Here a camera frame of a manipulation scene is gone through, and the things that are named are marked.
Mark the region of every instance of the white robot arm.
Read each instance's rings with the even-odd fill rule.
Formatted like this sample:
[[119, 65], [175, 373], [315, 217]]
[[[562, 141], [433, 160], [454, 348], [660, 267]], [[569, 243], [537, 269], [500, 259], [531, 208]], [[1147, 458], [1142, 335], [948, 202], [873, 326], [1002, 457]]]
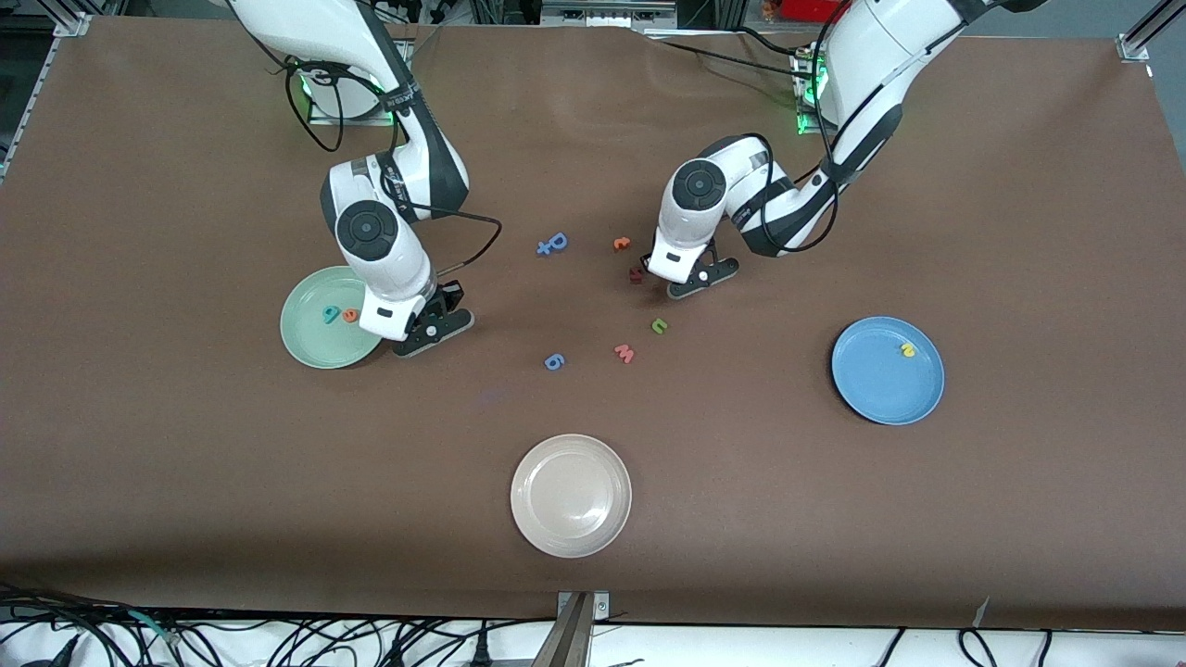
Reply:
[[473, 324], [455, 281], [436, 284], [410, 223], [460, 209], [470, 192], [461, 158], [374, 11], [353, 0], [230, 0], [256, 39], [302, 62], [362, 70], [408, 141], [339, 164], [321, 186], [321, 211], [346, 262], [365, 282], [359, 325], [412, 356]]
[[[714, 142], [668, 182], [646, 261], [651, 273], [672, 282], [669, 296], [683, 298], [735, 273], [735, 260], [715, 261], [713, 235], [722, 214], [751, 252], [771, 258], [795, 252], [893, 135], [918, 72], [997, 4], [855, 0], [822, 51], [828, 84], [818, 109], [837, 128], [833, 148], [802, 188], [771, 163], [755, 134]], [[1024, 11], [1040, 4], [1029, 0]], [[713, 263], [701, 261], [706, 250]]]

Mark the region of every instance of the white plate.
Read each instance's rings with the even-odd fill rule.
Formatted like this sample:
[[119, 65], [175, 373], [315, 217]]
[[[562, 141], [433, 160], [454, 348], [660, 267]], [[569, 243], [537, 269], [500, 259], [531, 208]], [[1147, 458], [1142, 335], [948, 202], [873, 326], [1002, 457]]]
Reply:
[[601, 440], [555, 436], [523, 457], [511, 482], [511, 513], [527, 541], [560, 558], [610, 545], [630, 515], [630, 475]]

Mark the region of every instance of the brown paper tabletop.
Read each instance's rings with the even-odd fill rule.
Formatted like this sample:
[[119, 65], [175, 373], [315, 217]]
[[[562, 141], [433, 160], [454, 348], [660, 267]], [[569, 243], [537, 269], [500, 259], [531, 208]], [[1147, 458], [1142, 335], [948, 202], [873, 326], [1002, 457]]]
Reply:
[[[740, 42], [697, 44], [779, 62]], [[962, 625], [988, 596], [988, 625], [1186, 621], [1186, 178], [1110, 42], [958, 40], [823, 244], [763, 259], [723, 224], [740, 273], [676, 303], [626, 275], [675, 167], [739, 132], [792, 174], [821, 157], [786, 78], [625, 30], [440, 30], [415, 71], [465, 208], [506, 230], [455, 274], [471, 331], [337, 371], [288, 356], [280, 307], [344, 263], [325, 171], [389, 129], [323, 153], [269, 65], [222, 21], [63, 43], [0, 188], [4, 576], [145, 605], [525, 617], [606, 589], [643, 621]], [[417, 229], [439, 266], [489, 233]], [[943, 355], [913, 426], [833, 387], [871, 315]], [[635, 489], [575, 561], [508, 497], [565, 432]]]

